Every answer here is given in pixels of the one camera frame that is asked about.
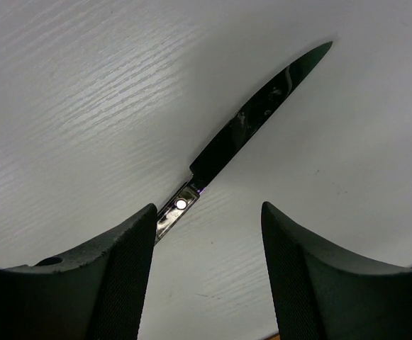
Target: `knife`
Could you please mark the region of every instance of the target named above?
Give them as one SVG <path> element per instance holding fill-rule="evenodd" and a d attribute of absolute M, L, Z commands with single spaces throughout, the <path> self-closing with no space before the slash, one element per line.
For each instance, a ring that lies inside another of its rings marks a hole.
<path fill-rule="evenodd" d="M 155 244 L 199 199 L 202 191 L 270 118 L 329 51 L 333 42 L 312 49 L 283 69 L 229 120 L 190 164 L 191 177 L 157 215 Z"/>

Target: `metal handle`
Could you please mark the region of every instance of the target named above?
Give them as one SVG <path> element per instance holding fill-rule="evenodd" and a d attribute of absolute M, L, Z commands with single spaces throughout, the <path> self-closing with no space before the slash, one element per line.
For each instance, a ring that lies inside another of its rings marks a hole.
<path fill-rule="evenodd" d="M 184 184 L 159 211 L 155 244 L 172 228 L 184 213 L 199 199 L 199 193 L 190 182 Z"/>

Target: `white dot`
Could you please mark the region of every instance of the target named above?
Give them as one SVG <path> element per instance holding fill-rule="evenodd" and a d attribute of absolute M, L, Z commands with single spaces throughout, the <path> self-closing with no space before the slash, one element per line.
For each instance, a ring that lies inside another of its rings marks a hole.
<path fill-rule="evenodd" d="M 186 201 L 181 199 L 181 198 L 179 200 L 177 200 L 176 201 L 176 208 L 179 209 L 179 210 L 185 209 L 186 208 Z"/>

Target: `black object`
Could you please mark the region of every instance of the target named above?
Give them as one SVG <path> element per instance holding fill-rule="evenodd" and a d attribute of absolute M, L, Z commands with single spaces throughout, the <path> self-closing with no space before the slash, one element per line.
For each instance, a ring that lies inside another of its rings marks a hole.
<path fill-rule="evenodd" d="M 137 339 L 157 209 L 36 266 L 0 270 L 0 339 Z"/>
<path fill-rule="evenodd" d="M 360 256 L 262 206 L 282 340 L 412 340 L 412 269 Z"/>
<path fill-rule="evenodd" d="M 190 164 L 190 179 L 160 209 L 155 243 L 195 204 L 205 187 L 324 58 L 332 43 L 313 48 L 285 67 L 255 93 L 207 144 Z"/>

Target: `black blade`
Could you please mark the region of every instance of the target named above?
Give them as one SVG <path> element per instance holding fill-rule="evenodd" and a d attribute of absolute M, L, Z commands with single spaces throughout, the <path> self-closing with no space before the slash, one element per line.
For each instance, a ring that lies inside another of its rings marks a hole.
<path fill-rule="evenodd" d="M 193 174 L 159 210 L 155 243 L 195 204 L 199 194 L 283 104 L 329 51 L 332 42 L 307 52 L 265 84 L 190 165 Z"/>
<path fill-rule="evenodd" d="M 264 85 L 211 140 L 190 165 L 193 185 L 201 192 L 270 118 L 329 51 L 332 42 L 298 58 Z"/>

